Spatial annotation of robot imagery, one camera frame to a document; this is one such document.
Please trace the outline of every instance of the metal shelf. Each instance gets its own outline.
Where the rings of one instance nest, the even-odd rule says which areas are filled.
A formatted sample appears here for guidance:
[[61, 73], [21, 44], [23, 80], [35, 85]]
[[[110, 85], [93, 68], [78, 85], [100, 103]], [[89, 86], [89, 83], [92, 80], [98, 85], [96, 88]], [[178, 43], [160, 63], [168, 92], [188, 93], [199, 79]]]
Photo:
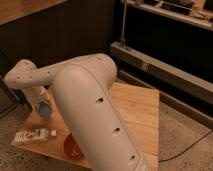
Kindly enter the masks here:
[[135, 7], [150, 13], [158, 14], [167, 18], [171, 18], [177, 21], [181, 21], [187, 24], [191, 24], [200, 28], [204, 28], [210, 31], [213, 31], [213, 24], [208, 21], [203, 21], [200, 19], [193, 18], [191, 16], [186, 16], [183, 14], [179, 14], [173, 11], [165, 10], [162, 8], [157, 8], [155, 6], [147, 5], [147, 4], [136, 4], [135, 0], [127, 0], [127, 5], [131, 7]]

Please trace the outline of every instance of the black cable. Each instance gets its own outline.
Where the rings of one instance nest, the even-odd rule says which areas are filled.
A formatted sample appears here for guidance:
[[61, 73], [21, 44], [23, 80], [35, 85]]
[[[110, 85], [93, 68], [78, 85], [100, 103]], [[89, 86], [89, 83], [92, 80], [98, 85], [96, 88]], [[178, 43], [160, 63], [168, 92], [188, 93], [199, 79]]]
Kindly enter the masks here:
[[6, 54], [4, 53], [4, 51], [1, 48], [0, 48], [0, 53], [2, 54], [2, 56], [4, 57], [4, 59], [6, 60], [8, 65], [12, 68], [13, 65], [10, 63], [9, 59], [7, 58]]
[[182, 154], [184, 154], [185, 152], [187, 152], [189, 149], [191, 149], [195, 144], [197, 144], [198, 142], [200, 142], [202, 139], [204, 139], [206, 136], [208, 136], [209, 134], [211, 134], [213, 132], [213, 130], [207, 132], [205, 135], [203, 135], [201, 138], [199, 138], [198, 140], [196, 140], [195, 142], [193, 142], [190, 146], [188, 146], [185, 150], [183, 150], [182, 152], [180, 152], [179, 154], [176, 154], [175, 156], [173, 157], [170, 157], [168, 159], [163, 159], [163, 160], [159, 160], [158, 162], [159, 163], [162, 163], [162, 162], [167, 162], [167, 161], [170, 161], [170, 160], [173, 160], [173, 159], [176, 159], [178, 158], [179, 156], [181, 156]]

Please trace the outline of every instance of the floor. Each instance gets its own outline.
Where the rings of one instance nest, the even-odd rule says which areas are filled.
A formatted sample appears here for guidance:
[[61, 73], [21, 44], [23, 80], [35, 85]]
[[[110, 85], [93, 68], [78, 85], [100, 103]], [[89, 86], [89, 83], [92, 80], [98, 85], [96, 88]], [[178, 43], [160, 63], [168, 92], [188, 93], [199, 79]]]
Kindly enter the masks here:
[[[88, 171], [49, 157], [14, 148], [10, 142], [29, 114], [19, 105], [15, 111], [0, 119], [1, 171]], [[210, 131], [182, 113], [160, 103], [159, 160], [171, 158]], [[159, 171], [213, 171], [213, 133], [176, 159], [161, 162]]]

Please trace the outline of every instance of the hole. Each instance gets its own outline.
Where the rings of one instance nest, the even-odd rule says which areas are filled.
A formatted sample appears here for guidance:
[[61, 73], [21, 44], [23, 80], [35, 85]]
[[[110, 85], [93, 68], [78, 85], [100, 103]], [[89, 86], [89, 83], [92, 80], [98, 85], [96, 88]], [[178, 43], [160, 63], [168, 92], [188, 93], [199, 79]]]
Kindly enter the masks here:
[[117, 136], [119, 132], [120, 132], [120, 128], [116, 128], [116, 129], [113, 131], [112, 135], [113, 135], [113, 136]]
[[96, 100], [96, 104], [98, 104], [98, 103], [103, 103], [103, 101], [104, 101], [104, 99], [101, 97], [101, 98], [99, 98], [98, 100]]
[[131, 161], [134, 160], [134, 159], [135, 159], [135, 155], [133, 155], [133, 156], [130, 158]]
[[134, 162], [134, 160], [135, 160], [135, 155], [132, 155], [132, 157], [130, 157], [129, 159], [128, 165], [131, 165]]

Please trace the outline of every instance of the orange object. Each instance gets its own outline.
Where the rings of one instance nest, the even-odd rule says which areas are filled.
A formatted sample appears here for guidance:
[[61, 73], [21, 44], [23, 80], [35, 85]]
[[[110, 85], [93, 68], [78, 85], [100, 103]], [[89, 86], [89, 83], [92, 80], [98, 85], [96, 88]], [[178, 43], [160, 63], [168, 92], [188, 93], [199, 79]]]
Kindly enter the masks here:
[[84, 157], [84, 154], [72, 134], [69, 134], [64, 141], [64, 152], [67, 156], [75, 160], [82, 159]]

